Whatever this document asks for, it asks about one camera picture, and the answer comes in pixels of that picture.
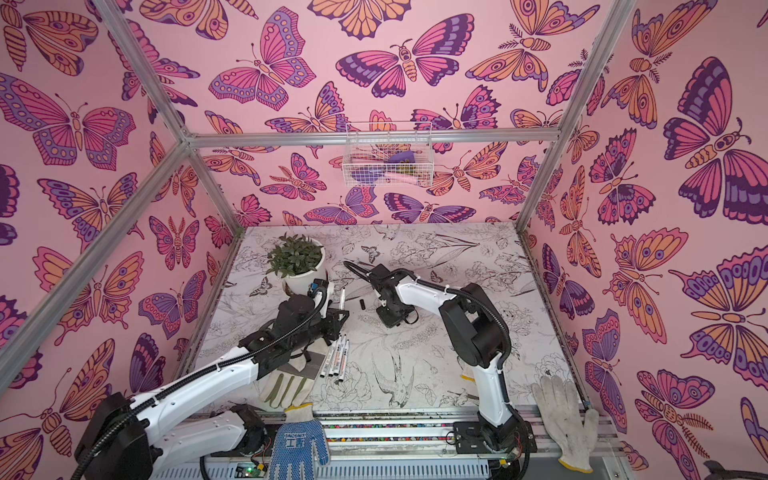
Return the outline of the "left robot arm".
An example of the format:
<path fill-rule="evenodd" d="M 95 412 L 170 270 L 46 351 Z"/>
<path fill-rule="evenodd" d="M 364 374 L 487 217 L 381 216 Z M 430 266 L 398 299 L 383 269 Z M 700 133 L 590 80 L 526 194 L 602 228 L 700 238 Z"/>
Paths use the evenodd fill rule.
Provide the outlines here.
<path fill-rule="evenodd" d="M 282 302 L 276 318 L 212 363 L 132 398 L 101 400 L 75 450 L 75 479 L 148 479 L 192 458 L 256 448 L 259 416 L 239 406 L 211 424 L 190 421 L 202 407 L 252 384 L 296 358 L 315 342 L 339 339 L 349 318 L 333 308 L 324 289 Z"/>

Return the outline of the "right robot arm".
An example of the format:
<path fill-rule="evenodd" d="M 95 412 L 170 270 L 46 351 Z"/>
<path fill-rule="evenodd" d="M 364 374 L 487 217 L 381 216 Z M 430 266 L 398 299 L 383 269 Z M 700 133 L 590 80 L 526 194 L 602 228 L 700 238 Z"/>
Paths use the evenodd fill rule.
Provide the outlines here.
<path fill-rule="evenodd" d="M 482 287 L 442 286 L 411 270 L 382 264 L 365 269 L 346 261 L 344 267 L 377 293 L 377 315 L 385 326 L 398 326 L 419 309 L 441 318 L 455 353 L 472 372 L 478 392 L 476 425 L 484 445 L 493 453 L 517 452 L 529 459 L 536 447 L 532 427 L 511 403 L 504 377 L 511 354 L 509 328 Z"/>

